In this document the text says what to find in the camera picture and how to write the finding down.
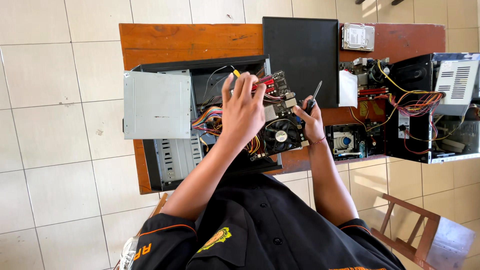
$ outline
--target embroidered logo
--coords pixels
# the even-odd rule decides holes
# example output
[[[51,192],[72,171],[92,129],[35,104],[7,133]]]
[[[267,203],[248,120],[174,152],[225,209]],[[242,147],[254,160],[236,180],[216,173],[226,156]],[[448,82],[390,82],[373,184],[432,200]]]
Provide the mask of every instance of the embroidered logo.
[[[215,245],[215,243],[218,243],[218,242],[225,242],[225,239],[229,238],[230,236],[232,236],[232,234],[229,232],[230,228],[228,227],[223,227],[223,229],[221,229],[220,231],[218,231],[216,234],[214,234],[212,236],[212,238],[210,238],[210,240],[207,241],[207,243],[205,243],[204,246],[202,246],[202,248],[200,248],[197,253],[199,253],[200,251],[202,250],[205,250],[205,249],[209,249],[211,246]]]

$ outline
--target black shirt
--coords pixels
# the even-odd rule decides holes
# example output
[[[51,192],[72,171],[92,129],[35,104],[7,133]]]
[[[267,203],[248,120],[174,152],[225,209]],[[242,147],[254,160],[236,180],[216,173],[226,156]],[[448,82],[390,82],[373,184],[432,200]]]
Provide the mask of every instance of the black shirt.
[[[185,268],[405,270],[363,220],[336,227],[263,174],[221,181],[195,223],[145,222],[133,269]]]

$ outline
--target hard drive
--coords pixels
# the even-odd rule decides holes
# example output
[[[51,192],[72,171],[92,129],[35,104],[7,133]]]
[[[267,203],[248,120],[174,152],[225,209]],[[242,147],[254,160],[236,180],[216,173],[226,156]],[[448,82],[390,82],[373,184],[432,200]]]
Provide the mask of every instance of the hard drive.
[[[373,51],[375,45],[375,27],[345,23],[342,26],[342,49]]]

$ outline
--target shirt button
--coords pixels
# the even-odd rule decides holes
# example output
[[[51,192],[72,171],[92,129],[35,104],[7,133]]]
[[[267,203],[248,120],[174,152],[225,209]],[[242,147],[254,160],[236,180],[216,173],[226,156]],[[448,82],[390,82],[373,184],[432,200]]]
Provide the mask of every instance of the shirt button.
[[[282,242],[283,242],[283,241],[282,241],[282,239],[280,239],[280,238],[274,238],[274,239],[273,239],[273,243],[274,243],[275,245],[281,245]]]

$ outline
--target bracelet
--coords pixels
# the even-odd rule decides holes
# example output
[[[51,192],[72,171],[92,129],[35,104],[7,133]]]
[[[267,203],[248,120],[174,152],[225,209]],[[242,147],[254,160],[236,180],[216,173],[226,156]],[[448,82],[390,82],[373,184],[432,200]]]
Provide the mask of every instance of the bracelet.
[[[318,141],[318,142],[314,142],[314,143],[310,144],[309,146],[312,146],[312,145],[319,144],[319,143],[321,143],[321,142],[325,141],[325,139],[327,139],[327,136],[325,136],[323,139],[321,139],[321,140],[320,140],[320,141]]]

